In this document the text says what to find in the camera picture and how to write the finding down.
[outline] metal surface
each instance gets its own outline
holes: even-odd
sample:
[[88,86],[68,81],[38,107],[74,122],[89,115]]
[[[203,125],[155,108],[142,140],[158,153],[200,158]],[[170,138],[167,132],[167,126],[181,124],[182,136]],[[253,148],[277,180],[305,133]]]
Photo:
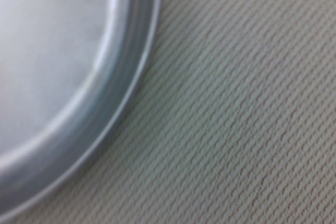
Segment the metal surface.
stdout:
[[0,222],[59,185],[115,127],[158,0],[0,1]]

